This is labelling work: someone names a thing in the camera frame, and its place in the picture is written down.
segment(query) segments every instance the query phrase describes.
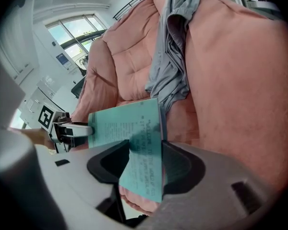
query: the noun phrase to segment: gray shirt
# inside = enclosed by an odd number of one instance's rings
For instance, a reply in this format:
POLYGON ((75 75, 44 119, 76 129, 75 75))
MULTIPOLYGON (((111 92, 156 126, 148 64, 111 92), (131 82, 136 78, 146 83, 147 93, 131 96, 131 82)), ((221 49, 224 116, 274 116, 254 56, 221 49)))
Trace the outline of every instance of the gray shirt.
POLYGON ((156 50, 145 90, 168 112, 190 91, 184 48, 189 21, 200 0, 167 0, 160 16, 156 50))

